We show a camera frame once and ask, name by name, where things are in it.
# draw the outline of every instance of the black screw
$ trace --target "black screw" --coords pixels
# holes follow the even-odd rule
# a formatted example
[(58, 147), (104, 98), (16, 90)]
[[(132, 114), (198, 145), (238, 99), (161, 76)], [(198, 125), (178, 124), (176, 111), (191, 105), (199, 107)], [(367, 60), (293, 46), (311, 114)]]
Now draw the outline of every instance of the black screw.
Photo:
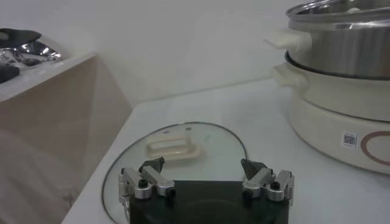
[(271, 183), (271, 189), (272, 190), (279, 190), (280, 189), (280, 183), (276, 182), (276, 181), (272, 182)]
[(144, 179), (140, 179), (140, 180), (138, 181), (138, 187), (139, 187), (139, 188), (145, 188), (145, 187), (147, 187), (147, 181), (144, 180)]

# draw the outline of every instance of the stainless steel pot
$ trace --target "stainless steel pot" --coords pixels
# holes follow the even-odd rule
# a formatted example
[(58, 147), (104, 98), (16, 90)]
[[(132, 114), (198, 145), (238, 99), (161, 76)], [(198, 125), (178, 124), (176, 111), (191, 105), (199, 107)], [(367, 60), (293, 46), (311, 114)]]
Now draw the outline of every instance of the stainless steel pot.
[(313, 1), (286, 14), (289, 29), (267, 40), (287, 49), (290, 63), (320, 74), (390, 80), (389, 0)]

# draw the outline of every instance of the black object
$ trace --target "black object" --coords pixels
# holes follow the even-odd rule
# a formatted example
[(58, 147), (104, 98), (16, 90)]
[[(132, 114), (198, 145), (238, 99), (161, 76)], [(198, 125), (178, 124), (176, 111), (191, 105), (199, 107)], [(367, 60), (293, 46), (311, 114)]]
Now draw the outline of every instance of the black object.
[(20, 74), (20, 69), (14, 66), (0, 65), (0, 83), (15, 78)]
[(287, 224), (289, 202), (265, 196), (245, 203), (240, 181), (175, 181), (173, 200), (130, 197), (134, 224)]
[(145, 188), (145, 187), (147, 187), (147, 181), (144, 180), (144, 179), (140, 179), (139, 182), (138, 182), (138, 187), (139, 187), (139, 188)]
[(242, 159), (241, 165), (248, 180), (252, 179), (262, 168), (268, 168), (264, 163), (254, 162), (249, 159)]
[(0, 48), (20, 47), (39, 39), (42, 34), (32, 30), (0, 29)]
[(155, 169), (158, 173), (161, 173), (161, 170), (163, 169), (163, 164), (165, 163), (165, 160), (163, 157), (153, 159), (153, 160), (147, 160), (144, 163), (142, 163), (141, 167), (138, 168), (139, 173), (142, 173), (142, 168), (145, 166), (151, 166), (153, 169)]

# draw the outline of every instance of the pot lid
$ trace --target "pot lid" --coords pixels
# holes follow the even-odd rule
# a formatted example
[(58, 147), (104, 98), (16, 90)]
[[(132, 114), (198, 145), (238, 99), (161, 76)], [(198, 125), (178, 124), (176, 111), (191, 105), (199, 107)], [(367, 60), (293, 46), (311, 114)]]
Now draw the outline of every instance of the pot lid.
[(348, 22), (390, 18), (390, 2), (384, 0), (319, 0), (297, 5), (286, 12), (293, 21)]
[(170, 180), (241, 181), (240, 160), (247, 158), (244, 144), (230, 130), (210, 123), (188, 122), (161, 128), (133, 143), (106, 174), (102, 203), (115, 223), (127, 224), (119, 202), (118, 173), (138, 169), (144, 161), (164, 157), (161, 174)]

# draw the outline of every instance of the white wall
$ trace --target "white wall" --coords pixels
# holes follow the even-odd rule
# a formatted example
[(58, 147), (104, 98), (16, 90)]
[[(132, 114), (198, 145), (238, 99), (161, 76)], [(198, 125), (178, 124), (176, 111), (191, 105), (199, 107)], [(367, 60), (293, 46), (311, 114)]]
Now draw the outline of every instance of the white wall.
[(96, 48), (131, 106), (259, 79), (283, 54), (262, 41), (301, 0), (2, 0), (0, 26)]

